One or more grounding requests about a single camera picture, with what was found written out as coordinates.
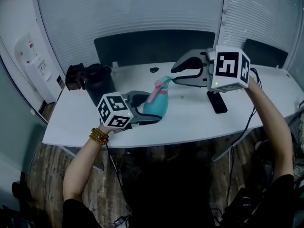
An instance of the white table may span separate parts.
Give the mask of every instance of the white table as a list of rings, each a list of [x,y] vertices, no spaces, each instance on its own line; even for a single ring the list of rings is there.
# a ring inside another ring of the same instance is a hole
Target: white table
[[[152,92],[154,82],[164,75],[194,75],[198,70],[171,74],[174,63],[137,65],[119,68],[113,73],[116,90],[122,94],[131,90]],[[159,71],[151,73],[151,67]],[[282,69],[252,66],[258,71],[263,90],[284,117],[297,112],[304,92]],[[228,112],[216,114],[207,97],[206,88],[169,85],[169,107],[165,117],[156,124],[137,126],[110,137],[109,147],[130,148],[185,143],[238,133],[244,130],[253,104],[244,90],[222,94]],[[99,114],[84,90],[64,89],[48,123],[43,143],[62,147],[82,147],[93,127],[99,125]],[[262,125],[258,114],[248,129]],[[219,159],[219,153],[213,160]]]

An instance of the black object on table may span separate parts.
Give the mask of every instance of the black object on table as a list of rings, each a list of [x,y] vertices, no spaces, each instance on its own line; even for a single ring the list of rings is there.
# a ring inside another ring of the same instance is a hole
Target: black object on table
[[[115,92],[109,66],[93,64],[89,67],[78,64],[70,66],[66,74],[66,86],[69,90],[82,88],[87,90],[95,106],[98,106],[104,94]]]
[[[208,31],[160,29],[96,38],[94,44],[103,65],[129,66],[176,62],[194,48],[212,48],[215,33]]]
[[[250,58],[250,64],[279,68],[284,66],[288,53],[262,42],[247,39],[243,51]]]
[[[223,101],[223,98],[219,94],[219,92],[214,93],[214,92],[208,91],[207,96],[208,96],[216,114],[227,112],[227,107],[225,105],[225,102]]]

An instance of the human hand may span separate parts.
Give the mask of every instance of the human hand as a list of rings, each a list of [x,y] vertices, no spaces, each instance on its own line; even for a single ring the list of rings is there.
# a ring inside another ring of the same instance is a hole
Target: human hand
[[[252,76],[249,76],[248,88],[246,90],[252,91],[256,88],[259,88],[258,84]]]
[[[114,131],[117,129],[117,128],[113,128],[113,127],[105,127],[102,124],[100,124],[98,128],[105,134],[109,134],[111,131]]]

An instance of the black cable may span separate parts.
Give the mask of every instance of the black cable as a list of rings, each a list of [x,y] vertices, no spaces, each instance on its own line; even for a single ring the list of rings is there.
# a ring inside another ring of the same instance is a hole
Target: black cable
[[[116,167],[116,165],[115,165],[115,163],[114,163],[114,160],[113,160],[113,158],[112,158],[112,155],[111,155],[111,152],[110,152],[110,150],[109,150],[108,144],[106,143],[105,145],[106,145],[106,148],[107,148],[108,153],[109,153],[110,162],[111,162],[111,164],[112,164],[112,166],[114,167],[114,170],[115,170],[115,172],[116,172],[116,176],[117,176],[117,179],[118,179],[118,181],[119,181],[119,186],[120,186],[120,188],[121,188],[121,190],[122,190],[122,192],[123,192],[123,186],[122,186],[122,184],[121,184],[121,182],[120,182],[120,178],[119,178],[119,174],[118,174],[118,171],[117,171],[117,167]]]
[[[257,79],[256,82],[262,88],[262,82],[260,80],[260,77],[258,76],[257,70],[255,68],[251,68],[250,71],[252,71],[256,75],[256,79]],[[232,144],[231,144],[232,145],[232,147],[231,147],[232,164],[231,164],[231,171],[230,171],[230,175],[229,175],[229,186],[228,186],[228,190],[227,190],[226,207],[228,206],[228,203],[229,203],[229,192],[230,192],[230,187],[231,187],[231,182],[232,182],[232,171],[233,171],[234,158],[235,158],[235,155],[234,155],[234,146],[233,145],[243,137],[243,135],[245,134],[245,132],[248,129],[248,126],[250,124],[251,118],[254,116],[254,114],[256,112],[257,112],[256,108],[253,107],[252,113],[249,116],[249,119],[248,119],[248,122],[246,124],[245,129],[243,130],[243,132],[241,133],[241,135],[235,141],[233,141]]]

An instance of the pink spray nozzle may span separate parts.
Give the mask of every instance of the pink spray nozzle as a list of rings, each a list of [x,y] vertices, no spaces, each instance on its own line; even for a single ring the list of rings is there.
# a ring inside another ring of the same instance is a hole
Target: pink spray nozzle
[[[158,92],[160,92],[161,90],[161,86],[162,86],[162,81],[161,80],[157,80],[155,82],[155,89],[153,90],[152,94],[150,95],[149,99],[148,99],[148,103],[151,103],[152,100],[155,98],[156,94]]]

